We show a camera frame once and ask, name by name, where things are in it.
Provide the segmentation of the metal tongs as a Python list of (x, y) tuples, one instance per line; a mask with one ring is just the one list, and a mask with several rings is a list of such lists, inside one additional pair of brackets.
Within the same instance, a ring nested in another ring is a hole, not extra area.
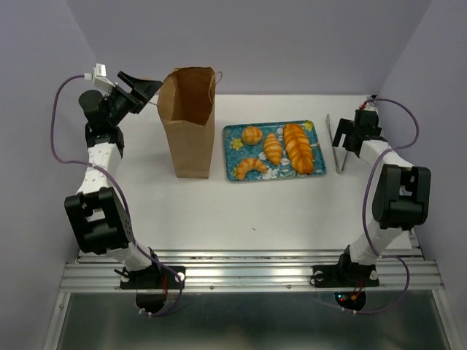
[[(333, 143), (333, 134), (331, 130), (331, 116), (329, 114), (325, 117), (326, 130), (330, 143)], [(332, 147), (333, 161), (335, 165), (335, 171), (337, 174), (343, 174), (347, 164), (348, 151), (345, 151), (341, 157), (338, 155), (337, 148)]]

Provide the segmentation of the brown paper bag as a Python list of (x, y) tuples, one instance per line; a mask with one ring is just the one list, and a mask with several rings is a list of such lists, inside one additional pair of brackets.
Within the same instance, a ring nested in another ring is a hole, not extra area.
[(209, 177), (215, 140), (216, 76), (211, 67), (176, 68), (158, 92), (158, 115), (178, 178)]

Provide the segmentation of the long braided fake bread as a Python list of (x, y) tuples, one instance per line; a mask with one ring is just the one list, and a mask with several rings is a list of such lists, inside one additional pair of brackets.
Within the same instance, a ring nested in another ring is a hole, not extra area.
[(283, 128), (285, 149), (291, 166), (299, 175), (310, 175), (314, 171), (314, 155), (308, 136), (296, 123)]

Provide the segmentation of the round fake bread roll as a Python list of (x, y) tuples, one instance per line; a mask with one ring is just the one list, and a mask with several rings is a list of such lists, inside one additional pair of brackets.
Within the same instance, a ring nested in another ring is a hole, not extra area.
[(246, 145), (256, 145), (263, 138), (263, 132), (255, 126), (248, 126), (242, 131), (242, 142)]

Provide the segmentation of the curved fake croissant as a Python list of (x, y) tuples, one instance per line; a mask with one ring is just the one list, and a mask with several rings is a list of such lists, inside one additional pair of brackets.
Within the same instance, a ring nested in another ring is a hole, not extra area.
[(257, 158), (245, 158), (236, 167), (236, 179), (243, 181), (250, 171), (259, 171), (262, 174), (267, 172), (266, 164)]

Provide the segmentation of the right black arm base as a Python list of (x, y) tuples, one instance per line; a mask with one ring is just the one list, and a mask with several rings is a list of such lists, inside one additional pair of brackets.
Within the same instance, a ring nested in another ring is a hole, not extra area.
[(375, 265), (361, 265), (341, 254), (335, 265), (313, 265), (309, 283), (317, 288), (378, 287), (379, 278)]

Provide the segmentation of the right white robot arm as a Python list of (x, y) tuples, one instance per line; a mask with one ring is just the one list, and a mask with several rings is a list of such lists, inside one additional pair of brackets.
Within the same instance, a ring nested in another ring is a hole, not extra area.
[(332, 147), (340, 144), (372, 166), (363, 199), (363, 233), (348, 246), (350, 259), (336, 266), (337, 279), (353, 284), (362, 276), (361, 266), (374, 265), (395, 238), (425, 223), (431, 171), (404, 160), (389, 145), (374, 109), (357, 109), (353, 120), (339, 121)]

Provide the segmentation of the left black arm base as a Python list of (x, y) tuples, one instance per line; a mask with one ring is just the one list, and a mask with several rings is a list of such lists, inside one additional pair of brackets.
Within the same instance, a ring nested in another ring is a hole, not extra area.
[(120, 288), (124, 290), (180, 288), (177, 277), (166, 268), (157, 267), (155, 263), (140, 271), (128, 272), (122, 268), (114, 269), (114, 272), (120, 276)]

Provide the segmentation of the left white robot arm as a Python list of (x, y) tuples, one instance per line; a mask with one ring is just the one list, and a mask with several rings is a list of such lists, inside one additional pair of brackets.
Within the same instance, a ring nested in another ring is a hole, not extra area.
[(118, 78), (129, 87), (124, 90), (107, 78), (106, 67), (96, 64), (84, 79), (93, 83), (78, 99), (87, 120), (85, 143), (88, 159), (84, 179), (64, 208), (80, 250), (112, 257), (126, 273), (136, 273), (146, 287), (162, 280), (162, 269), (155, 265), (149, 248), (134, 238), (128, 203), (115, 174), (125, 147), (119, 124), (128, 114), (138, 114), (161, 88), (158, 80), (132, 77), (124, 72)]

